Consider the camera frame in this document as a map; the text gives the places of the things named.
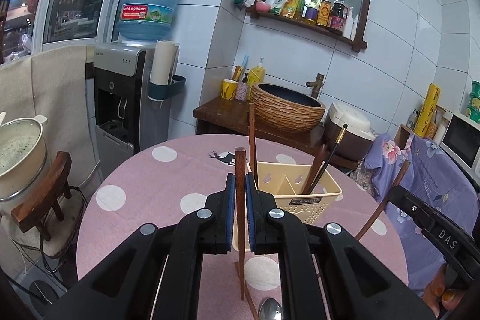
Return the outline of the right hand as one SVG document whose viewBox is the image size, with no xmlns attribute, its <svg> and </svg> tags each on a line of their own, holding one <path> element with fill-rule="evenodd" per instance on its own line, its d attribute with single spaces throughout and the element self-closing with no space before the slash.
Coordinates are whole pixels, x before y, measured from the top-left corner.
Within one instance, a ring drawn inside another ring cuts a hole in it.
<svg viewBox="0 0 480 320">
<path fill-rule="evenodd" d="M 463 291 L 447 288 L 446 269 L 447 264 L 442 264 L 432 281 L 425 287 L 422 296 L 422 300 L 436 318 L 439 317 L 441 308 L 454 310 L 465 296 Z"/>
</svg>

